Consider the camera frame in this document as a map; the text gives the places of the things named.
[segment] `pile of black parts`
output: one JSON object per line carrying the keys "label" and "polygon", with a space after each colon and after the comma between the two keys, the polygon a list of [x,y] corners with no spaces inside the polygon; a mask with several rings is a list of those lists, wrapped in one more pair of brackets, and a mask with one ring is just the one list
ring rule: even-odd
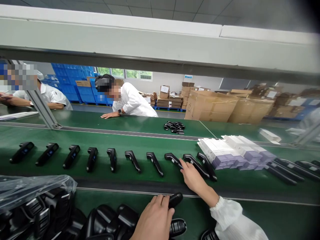
{"label": "pile of black parts", "polygon": [[179,135],[184,135],[184,129],[185,126],[182,124],[182,122],[171,122],[168,121],[166,124],[164,124],[164,130],[169,130],[171,129],[171,132],[179,134]]}

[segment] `factory floor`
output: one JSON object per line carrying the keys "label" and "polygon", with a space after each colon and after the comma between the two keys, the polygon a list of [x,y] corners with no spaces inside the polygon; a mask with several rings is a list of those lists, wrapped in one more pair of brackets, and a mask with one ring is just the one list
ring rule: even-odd
{"label": "factory floor", "polygon": [[[72,104],[72,108],[75,111],[101,112],[101,113],[112,112],[112,107],[107,107],[107,106]],[[169,112],[164,110],[156,110],[156,112],[158,116],[162,118],[184,119],[184,116],[185,116],[185,112]],[[263,119],[260,125],[265,125],[270,127],[280,127],[280,128],[295,128],[298,126],[298,124],[299,124],[298,121],[275,121],[275,120]]]}

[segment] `clear plastic bag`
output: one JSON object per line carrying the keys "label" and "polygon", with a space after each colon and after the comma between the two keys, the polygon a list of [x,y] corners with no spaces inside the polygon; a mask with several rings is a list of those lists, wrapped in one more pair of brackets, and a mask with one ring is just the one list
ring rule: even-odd
{"label": "clear plastic bag", "polygon": [[68,175],[18,177],[0,175],[0,214],[54,188],[75,192],[77,182]]}

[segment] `person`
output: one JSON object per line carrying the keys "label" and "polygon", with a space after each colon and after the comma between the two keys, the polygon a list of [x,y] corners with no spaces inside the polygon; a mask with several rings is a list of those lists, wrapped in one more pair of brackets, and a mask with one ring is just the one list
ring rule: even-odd
{"label": "person", "polygon": [[[186,185],[210,207],[217,221],[215,232],[221,240],[268,240],[256,223],[242,214],[239,203],[224,199],[209,187],[191,163],[180,159]],[[131,240],[168,240],[174,209],[168,209],[169,196],[154,196],[142,212]]]}
{"label": "person", "polygon": [[[73,110],[69,100],[61,91],[41,83],[44,77],[40,71],[37,71],[35,79],[37,87],[50,109]],[[29,96],[24,90],[15,91],[12,95],[0,92],[0,102],[5,105],[33,107],[33,103],[30,101]]]}
{"label": "person", "polygon": [[120,87],[113,76],[104,74],[96,78],[95,87],[98,92],[102,92],[108,98],[114,99],[112,105],[113,112],[103,114],[101,118],[108,119],[119,117],[123,114],[158,117],[156,111],[131,83],[124,83]]}

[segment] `white shirt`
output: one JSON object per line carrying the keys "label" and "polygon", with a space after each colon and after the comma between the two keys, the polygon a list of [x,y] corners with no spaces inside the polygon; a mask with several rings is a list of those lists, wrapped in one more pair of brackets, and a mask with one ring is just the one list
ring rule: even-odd
{"label": "white shirt", "polygon": [[114,112],[123,108],[124,112],[128,115],[158,117],[156,111],[131,83],[124,83],[120,89],[120,93],[120,101],[113,101],[112,109]]}
{"label": "white shirt", "polygon": [[268,240],[258,224],[242,215],[242,207],[238,202],[220,196],[210,212],[217,221],[214,230],[221,240]]}
{"label": "white shirt", "polygon": [[[51,87],[47,84],[41,83],[40,92],[45,102],[47,103],[61,103],[64,105],[64,109],[73,110],[69,100],[58,89]],[[23,90],[16,91],[13,94],[14,97],[23,98],[30,101],[29,96]]]}

